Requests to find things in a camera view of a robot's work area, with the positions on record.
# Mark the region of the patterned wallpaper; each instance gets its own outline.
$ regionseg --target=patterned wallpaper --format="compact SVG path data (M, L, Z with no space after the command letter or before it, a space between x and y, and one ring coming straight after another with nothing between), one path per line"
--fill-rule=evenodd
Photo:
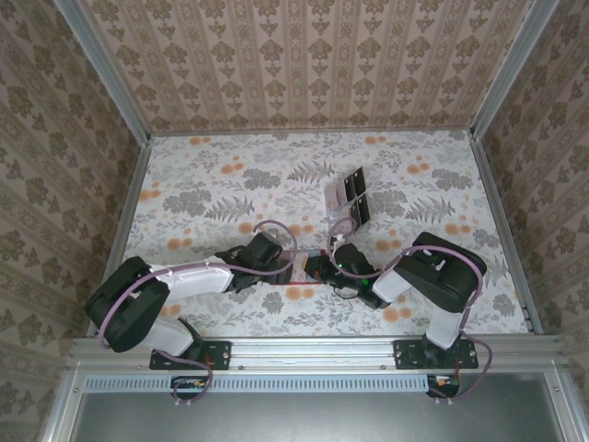
M532 0L83 0L152 133L467 127Z
M483 139L547 332L589 410L589 1L562 0Z
M52 1L0 2L0 440L34 440L137 145Z

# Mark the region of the black mounting plate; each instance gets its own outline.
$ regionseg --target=black mounting plate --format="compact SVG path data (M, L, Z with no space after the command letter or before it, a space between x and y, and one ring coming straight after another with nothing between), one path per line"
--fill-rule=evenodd
M397 370L415 370L423 368L454 370L456 369L456 360L460 363L460 369L479 367L475 344L468 339L460 339L456 341L456 343L445 352L444 360L440 360L437 363L433 363L427 359L421 339L394 341L393 349Z
M212 370L228 370L231 362L230 341L204 341L197 362L208 365ZM173 362L160 353L152 352L149 361L151 370L195 370L195 366Z

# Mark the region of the floral tablecloth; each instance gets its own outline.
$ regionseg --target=floral tablecloth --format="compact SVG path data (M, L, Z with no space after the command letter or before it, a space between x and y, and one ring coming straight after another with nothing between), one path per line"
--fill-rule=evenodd
M247 244L270 218L290 226L300 248L325 249L324 189L362 166L372 220L354 244L368 260L382 267L422 231L474 250L489 270L467 329L527 332L465 132L166 137L151 147L126 257L198 261ZM288 249L286 234L267 229ZM342 336L421 334L430 311L415 290L371 310L324 285L256 285L190 297L161 315L205 336Z

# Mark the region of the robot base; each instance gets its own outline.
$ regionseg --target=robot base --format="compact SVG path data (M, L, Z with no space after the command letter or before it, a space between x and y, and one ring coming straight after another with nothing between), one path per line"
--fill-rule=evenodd
M423 336L422 339L394 341L397 370L423 368L456 369L478 368L479 360L475 344L468 339L457 339L447 350L436 347Z

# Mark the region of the ventilation grille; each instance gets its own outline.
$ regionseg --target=ventilation grille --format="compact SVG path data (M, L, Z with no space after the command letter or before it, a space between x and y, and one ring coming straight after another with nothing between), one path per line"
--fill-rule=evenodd
M88 376L84 393L170 392L171 375ZM427 391L426 375L217 375L210 392L338 393Z

